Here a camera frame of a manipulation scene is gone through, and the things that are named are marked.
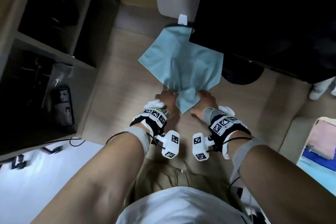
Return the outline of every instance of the white plastic device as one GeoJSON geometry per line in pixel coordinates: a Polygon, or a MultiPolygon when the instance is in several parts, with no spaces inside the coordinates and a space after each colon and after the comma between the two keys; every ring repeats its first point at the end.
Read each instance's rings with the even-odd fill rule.
{"type": "Polygon", "coordinates": [[[203,136],[202,133],[196,133],[192,136],[192,154],[198,161],[204,161],[209,158],[209,147],[215,142],[209,140],[209,137],[203,136]]]}
{"type": "Polygon", "coordinates": [[[178,132],[170,130],[164,136],[158,135],[156,139],[163,143],[162,155],[164,157],[172,159],[179,153],[180,134],[178,132]]]}

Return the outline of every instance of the wooden floor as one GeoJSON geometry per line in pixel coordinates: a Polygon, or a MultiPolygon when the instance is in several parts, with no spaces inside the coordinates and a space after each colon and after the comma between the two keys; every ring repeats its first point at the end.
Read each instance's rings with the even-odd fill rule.
{"type": "MultiPolygon", "coordinates": [[[[135,27],[136,23],[130,22],[132,18],[128,17],[125,14],[119,16],[121,19],[115,23],[118,28],[112,30],[87,116],[82,121],[82,131],[77,135],[99,144],[104,144],[109,137],[128,127],[132,117],[141,112],[145,103],[163,88],[138,62],[160,30],[156,24],[153,33],[146,29],[153,25],[148,26],[143,21],[141,26],[135,27]]],[[[273,149],[278,150],[293,117],[305,104],[309,88],[307,83],[265,69],[262,76],[252,84],[240,86],[222,78],[210,92],[219,105],[231,107],[254,136],[262,137],[273,149]]],[[[168,160],[162,157],[159,147],[151,145],[148,158],[168,162],[181,169],[185,169],[184,160],[196,173],[219,178],[227,176],[231,167],[221,153],[212,153],[210,159],[204,162],[197,161],[192,155],[192,135],[197,132],[208,135],[209,131],[189,112],[174,117],[166,128],[180,133],[179,155],[168,160]]]]}

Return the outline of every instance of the forearm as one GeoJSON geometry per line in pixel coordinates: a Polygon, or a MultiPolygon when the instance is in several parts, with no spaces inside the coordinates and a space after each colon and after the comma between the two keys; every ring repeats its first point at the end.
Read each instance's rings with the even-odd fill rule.
{"type": "Polygon", "coordinates": [[[135,135],[116,136],[68,181],[32,223],[114,223],[144,158],[143,146],[135,135]]]}
{"type": "MultiPolygon", "coordinates": [[[[243,132],[233,137],[248,136],[243,132]]],[[[232,159],[248,140],[228,143],[232,159]]],[[[240,166],[240,176],[272,224],[334,223],[336,197],[270,147],[253,147],[240,166]]]]}

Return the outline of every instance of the hand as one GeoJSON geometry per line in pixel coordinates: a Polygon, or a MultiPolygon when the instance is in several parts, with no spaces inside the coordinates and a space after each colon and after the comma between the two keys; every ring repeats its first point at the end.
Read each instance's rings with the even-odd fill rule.
{"type": "Polygon", "coordinates": [[[177,96],[177,90],[163,90],[161,94],[155,95],[155,99],[159,99],[167,107],[167,112],[169,114],[168,118],[179,113],[179,108],[176,106],[177,96]]]}
{"type": "Polygon", "coordinates": [[[193,108],[190,109],[191,114],[196,115],[199,119],[203,119],[203,111],[207,107],[213,109],[218,108],[216,99],[206,90],[197,91],[197,95],[201,99],[193,108]]]}

